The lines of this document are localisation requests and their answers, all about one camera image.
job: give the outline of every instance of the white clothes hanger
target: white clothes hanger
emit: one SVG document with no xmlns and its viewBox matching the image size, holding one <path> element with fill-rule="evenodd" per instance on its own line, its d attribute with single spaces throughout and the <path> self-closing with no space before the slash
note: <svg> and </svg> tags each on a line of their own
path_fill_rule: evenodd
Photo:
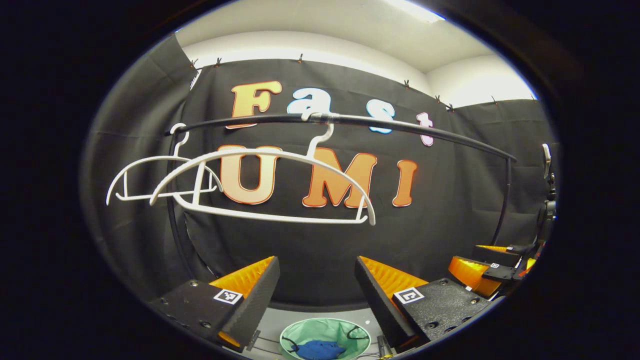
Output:
<svg viewBox="0 0 640 360">
<path fill-rule="evenodd" d="M 302 119 L 303 120 L 308 120 L 309 116 L 311 115 L 311 112 L 306 112 L 302 115 Z M 326 163 L 323 163 L 322 161 L 316 160 L 314 158 L 314 154 L 316 152 L 316 146 L 318 145 L 318 143 L 320 142 L 325 142 L 327 140 L 329 140 L 329 138 L 331 138 L 331 135 L 333 134 L 333 124 L 327 124 L 328 129 L 326 131 L 326 133 L 324 135 L 321 136 L 316 136 L 313 139 L 311 139 L 310 143 L 309 143 L 309 147 L 307 150 L 307 155 L 300 155 L 300 154 L 296 154 L 294 152 L 287 152 L 287 151 L 277 151 L 274 149 L 234 149 L 234 150 L 223 150 L 223 151 L 214 151 L 214 152 L 210 152 L 209 154 L 204 154 L 202 156 L 199 156 L 197 158 L 194 158 L 192 160 L 189 160 L 188 162 L 186 162 L 185 164 L 182 164 L 181 166 L 177 167 L 175 170 L 173 170 L 172 172 L 170 172 L 156 187 L 156 189 L 154 190 L 153 194 L 151 195 L 151 197 L 149 198 L 149 204 L 150 205 L 154 205 L 156 203 L 156 200 L 161 197 L 161 195 L 166 195 L 166 196 L 173 196 L 173 198 L 175 199 L 175 201 L 180 204 L 183 208 L 191 210 L 191 211 L 197 211 L 197 212 L 201 212 L 201 213 L 208 213 L 208 214 L 215 214 L 215 215 L 224 215 L 224 216 L 229 216 L 229 217 L 239 217 L 239 218 L 249 218 L 249 219 L 255 219 L 255 220 L 267 220 L 267 221 L 279 221 L 279 222 L 297 222 L 297 223 L 307 223 L 307 224 L 361 224 L 363 222 L 365 222 L 367 219 L 369 219 L 369 223 L 371 225 L 375 225 L 376 224 L 376 214 L 374 212 L 373 209 L 373 205 L 371 204 L 371 200 L 369 198 L 369 196 L 366 194 L 366 192 L 364 191 L 364 189 L 351 177 L 349 177 L 348 175 L 346 175 L 345 173 L 341 172 L 340 170 L 337 170 L 336 168 L 333 168 L 329 165 L 327 165 Z M 352 185 L 352 191 L 353 189 L 358 190 L 361 194 L 362 194 L 362 198 L 360 199 L 360 205 L 358 207 L 358 212 L 356 214 L 356 217 L 354 220 L 343 220 L 343 219 L 327 219 L 327 218 L 304 218 L 304 217 L 290 217 L 290 216 L 283 216 L 283 215 L 270 215 L 270 214 L 261 214 L 261 213 L 251 213 L 251 212 L 247 212 L 247 211 L 237 211 L 237 210 L 229 210 L 229 209 L 222 209 L 222 208 L 216 208 L 213 206 L 204 206 L 204 205 L 200 205 L 200 194 L 204 191 L 202 191 L 200 189 L 200 185 L 202 182 L 202 177 L 204 175 L 204 170 L 207 169 L 206 167 L 206 163 L 208 161 L 212 161 L 212 160 L 216 160 L 216 159 L 220 159 L 224 156 L 231 156 L 231 155 L 274 155 L 274 156 L 278 156 L 280 158 L 285 158 L 285 159 L 290 159 L 290 160 L 295 160 L 295 161 L 300 161 L 303 163 L 308 163 L 314 166 L 318 166 L 318 167 L 322 167 L 325 168 L 329 171 L 332 171 L 334 173 L 336 173 L 337 175 L 343 177 L 344 179 L 346 179 L 347 181 L 349 181 L 349 183 Z M 195 181 L 195 186 L 194 186 L 194 190 L 189 192 L 193 194 L 193 199 L 191 202 L 186 201 L 183 197 L 181 197 L 179 193 L 173 193 L 173 194 L 161 194 L 161 190 L 173 179 L 175 179 L 178 175 L 182 174 L 183 172 L 194 168 L 194 167 L 198 167 L 198 172 L 196 175 L 196 181 Z M 364 206 L 364 204 L 367 204 L 367 215 L 362 216 L 362 208 Z"/>
<path fill-rule="evenodd" d="M 171 128 L 170 133 L 174 134 L 175 130 L 180 128 L 180 127 L 184 127 L 186 126 L 183 123 L 178 123 L 176 125 L 174 125 Z M 177 161 L 190 161 L 191 159 L 189 158 L 183 158 L 181 156 L 178 156 L 178 152 L 180 150 L 180 146 L 184 145 L 187 141 L 189 140 L 189 132 L 186 132 L 184 135 L 184 139 L 175 144 L 175 149 L 173 150 L 173 156 L 170 155 L 164 155 L 164 156 L 151 156 L 149 158 L 143 158 L 140 160 L 136 160 L 130 164 L 128 164 L 126 167 L 124 167 L 119 173 L 118 175 L 116 175 L 116 177 L 113 179 L 113 181 L 111 182 L 111 185 L 109 186 L 109 190 L 107 191 L 107 199 L 106 199 L 106 204 L 107 206 L 109 206 L 109 200 L 111 198 L 111 193 L 113 192 L 113 188 L 116 185 L 116 183 L 118 182 L 118 180 L 122 177 L 123 178 L 123 195 L 120 195 L 119 193 L 116 192 L 116 197 L 118 197 L 118 199 L 120 199 L 121 201 L 132 201 L 132 200 L 141 200 L 141 199 L 150 199 L 151 195 L 135 195 L 135 196 L 129 196 L 128 191 L 127 191 L 127 172 L 132 168 L 135 167 L 136 165 L 142 164 L 142 163 L 148 163 L 150 161 L 157 161 L 157 160 L 177 160 Z M 223 191 L 222 188 L 222 184 L 220 183 L 220 179 L 218 179 L 218 176 L 216 175 L 215 172 L 213 172 L 213 170 L 211 170 L 209 167 L 205 167 L 205 169 L 209 172 L 209 188 L 208 189 L 204 189 L 204 190 L 199 190 L 200 192 L 203 193 L 208 193 L 208 192 L 214 192 L 216 191 L 216 189 L 219 189 L 220 192 Z M 200 189 L 200 187 L 202 186 L 202 177 L 200 177 L 201 179 L 201 183 L 198 184 L 196 187 L 198 189 Z M 213 186 L 213 180 L 216 181 L 217 186 Z M 186 191 L 186 192 L 171 192 L 171 193 L 159 193 L 157 196 L 158 197 L 169 197 L 169 196 L 178 196 L 178 195 L 189 195 L 194 193 L 194 191 Z"/>
</svg>

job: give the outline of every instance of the blue towel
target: blue towel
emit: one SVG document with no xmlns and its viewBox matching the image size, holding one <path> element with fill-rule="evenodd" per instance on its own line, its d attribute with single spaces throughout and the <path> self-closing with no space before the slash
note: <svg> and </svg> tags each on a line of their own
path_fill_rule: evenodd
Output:
<svg viewBox="0 0 640 360">
<path fill-rule="evenodd" d="M 312 340 L 304 345 L 298 346 L 296 354 L 305 360 L 334 360 L 343 353 L 345 348 L 338 346 L 336 341 Z"/>
</svg>

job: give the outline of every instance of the white wall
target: white wall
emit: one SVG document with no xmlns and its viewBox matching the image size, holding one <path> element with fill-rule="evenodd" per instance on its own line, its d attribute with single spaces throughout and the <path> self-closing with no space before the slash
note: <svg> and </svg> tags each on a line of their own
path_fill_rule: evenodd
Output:
<svg viewBox="0 0 640 360">
<path fill-rule="evenodd" d="M 252 59 L 320 61 L 351 67 L 403 83 L 454 108 L 492 101 L 531 99 L 533 91 L 500 56 L 456 61 L 423 74 L 407 63 L 370 47 L 325 35 L 296 31 L 256 31 L 213 38 L 183 48 L 197 67 Z"/>
<path fill-rule="evenodd" d="M 354 42 L 296 31 L 256 31 L 213 38 L 182 49 L 197 67 L 252 59 L 302 59 L 351 67 L 431 95 L 425 75 L 407 63 Z"/>
<path fill-rule="evenodd" d="M 456 61 L 426 74 L 433 95 L 454 108 L 483 102 L 531 99 L 535 94 L 497 55 Z"/>
</svg>

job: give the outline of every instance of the letter m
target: letter m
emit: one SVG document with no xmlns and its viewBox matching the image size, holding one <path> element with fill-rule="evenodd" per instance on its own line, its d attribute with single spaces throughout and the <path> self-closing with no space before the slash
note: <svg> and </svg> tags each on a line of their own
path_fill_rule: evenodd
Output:
<svg viewBox="0 0 640 360">
<path fill-rule="evenodd" d="M 335 152 L 331 149 L 324 147 L 318 147 L 314 157 L 326 163 L 327 165 L 334 167 L 340 171 L 340 163 Z M 378 159 L 372 154 L 360 153 L 357 154 L 349 167 L 344 172 L 347 176 L 354 179 L 369 196 L 369 185 L 371 183 L 371 172 L 373 166 L 377 164 Z M 357 208 L 360 205 L 360 199 L 362 194 L 357 189 L 353 189 L 351 183 L 347 179 L 337 175 L 329 170 L 317 166 L 313 166 L 311 174 L 311 183 L 309 185 L 309 194 L 302 199 L 302 204 L 310 208 L 322 208 L 326 205 L 327 200 L 324 197 L 324 189 L 327 189 L 329 198 L 333 206 L 338 206 L 347 191 L 350 191 L 349 197 L 344 201 L 344 205 L 347 208 Z"/>
</svg>

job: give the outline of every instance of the trash bin liner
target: trash bin liner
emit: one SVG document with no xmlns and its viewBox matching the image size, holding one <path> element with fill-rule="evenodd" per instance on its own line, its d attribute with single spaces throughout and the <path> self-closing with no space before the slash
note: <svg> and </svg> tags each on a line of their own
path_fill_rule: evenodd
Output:
<svg viewBox="0 0 640 360">
<path fill-rule="evenodd" d="M 345 349 L 335 357 L 340 360 L 354 359 L 371 345 L 369 333 L 352 322 L 333 318 L 313 318 L 293 323 L 282 331 L 280 352 L 287 360 L 304 360 L 294 350 L 314 340 L 336 342 L 338 347 Z"/>
</svg>

